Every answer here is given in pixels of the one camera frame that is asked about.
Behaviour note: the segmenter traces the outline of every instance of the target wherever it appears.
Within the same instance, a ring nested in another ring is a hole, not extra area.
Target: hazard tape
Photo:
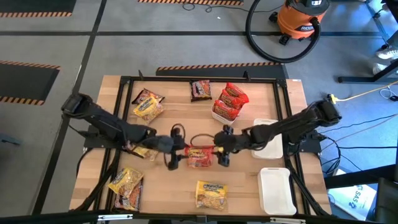
[[[69,17],[71,12],[0,12],[0,17]]]
[[[25,99],[25,98],[18,98],[18,97],[9,97],[9,96],[0,96],[1,103],[22,103],[27,105],[43,105],[43,100],[33,100],[33,99]]]
[[[54,68],[59,70],[61,66],[58,65],[44,65],[37,63],[25,63],[25,62],[11,62],[11,61],[3,61],[0,60],[0,64],[3,65],[18,65],[18,66],[28,66],[28,67],[38,67],[38,68]]]
[[[199,69],[199,68],[230,68],[230,67],[247,67],[247,66],[266,66],[266,65],[283,65],[283,63],[258,62],[258,63],[231,63],[231,64],[217,64],[217,65],[171,66],[171,67],[159,67],[159,68],[157,68],[157,71],[161,71],[161,70]]]
[[[226,6],[242,6],[242,1],[214,1],[214,0],[138,0],[142,3],[192,3],[192,4],[215,4],[215,5],[226,5]]]

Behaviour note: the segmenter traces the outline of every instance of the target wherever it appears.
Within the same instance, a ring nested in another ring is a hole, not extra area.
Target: orange vacuum
[[[320,22],[329,8],[329,0],[285,0],[279,13],[273,12],[269,17],[271,22],[277,22],[282,32],[279,43],[286,45],[290,39],[299,41],[310,37],[311,42],[300,54],[291,58],[278,58],[267,54],[253,40],[251,34],[251,19],[260,0],[255,0],[246,19],[246,37],[251,47],[267,60],[279,63],[294,62],[306,56],[318,42],[321,33]]]

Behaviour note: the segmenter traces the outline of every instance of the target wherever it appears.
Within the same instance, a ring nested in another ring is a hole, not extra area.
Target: white container
[[[238,116],[235,118],[235,120],[230,121],[228,119],[225,119],[224,117],[216,114],[214,111],[214,105],[211,107],[211,115],[213,116],[214,119],[216,119],[217,121],[223,123],[223,124],[227,124],[227,125],[232,125],[234,123],[234,121],[236,121],[236,118],[238,118]]]
[[[272,124],[277,122],[277,120],[273,119],[255,119],[254,120],[254,125],[259,125],[259,124]],[[282,135],[278,134],[273,138],[272,141],[270,141],[267,146],[260,151],[251,151],[252,157],[256,159],[279,159],[282,158],[284,155],[284,148],[282,144]]]
[[[289,185],[290,172],[286,168],[262,168],[257,175],[260,207],[268,215],[294,215]]]

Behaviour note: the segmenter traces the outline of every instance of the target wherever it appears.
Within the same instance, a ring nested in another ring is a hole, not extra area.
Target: vacuum hose
[[[246,19],[246,37],[248,38],[248,42],[250,46],[254,49],[254,51],[257,52],[261,57],[273,61],[273,62],[279,62],[279,63],[290,63],[290,62],[295,62],[297,60],[300,60],[302,57],[306,56],[310,51],[314,48],[315,44],[317,44],[319,40],[319,36],[321,34],[321,26],[316,17],[313,17],[310,22],[313,26],[314,32],[313,32],[313,37],[311,39],[310,44],[306,49],[304,49],[303,52],[299,53],[298,55],[290,58],[279,58],[275,57],[272,55],[267,54],[265,51],[263,51],[254,41],[253,36],[251,34],[251,19],[254,14],[254,10],[256,9],[257,5],[259,4],[260,0],[254,0],[253,5],[251,6],[248,14],[248,18]]]

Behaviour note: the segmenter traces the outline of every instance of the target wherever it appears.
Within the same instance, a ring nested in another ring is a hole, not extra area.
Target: wooden table
[[[99,91],[97,104],[105,110],[113,112],[120,76],[104,76]],[[274,92],[271,84],[236,83],[248,95],[250,103],[244,106],[240,117],[233,124],[235,134],[240,129],[252,126],[255,118],[277,119]],[[225,83],[211,83],[213,101],[221,93]],[[175,123],[182,123],[187,131],[186,142],[198,133],[216,134],[222,130],[222,124],[211,117],[210,108],[213,101],[190,102],[190,88],[188,82],[134,82],[132,99],[147,88],[164,95],[162,102],[165,111],[151,124],[158,130],[158,134],[169,134]],[[300,80],[287,80],[292,112],[298,113],[307,107],[303,87]],[[127,88],[124,89],[119,116],[121,117]],[[129,123],[140,123],[129,108]],[[195,144],[209,144],[210,139],[199,138]],[[305,183],[315,200],[324,210],[331,213],[330,205],[323,181],[319,159],[314,154],[301,153],[301,161]],[[104,149],[92,150],[81,162],[80,171],[73,191],[70,209],[79,206],[97,184],[100,175]],[[250,151],[232,154],[231,165],[228,168],[216,163],[206,169],[188,168],[185,161],[180,162],[177,170],[168,171],[164,166],[163,156],[158,155],[154,162],[140,159],[122,153],[119,170],[132,167],[144,173],[144,188],[141,197],[140,212],[163,214],[207,214],[207,215],[267,215],[260,208],[257,185],[257,174],[263,167],[284,167],[283,159],[262,160],[254,159]],[[224,211],[195,207],[195,187],[198,180],[205,180],[219,184],[227,184],[228,207]],[[100,208],[104,208],[108,188],[103,190]],[[295,188],[298,210],[302,213],[302,201],[299,189]]]

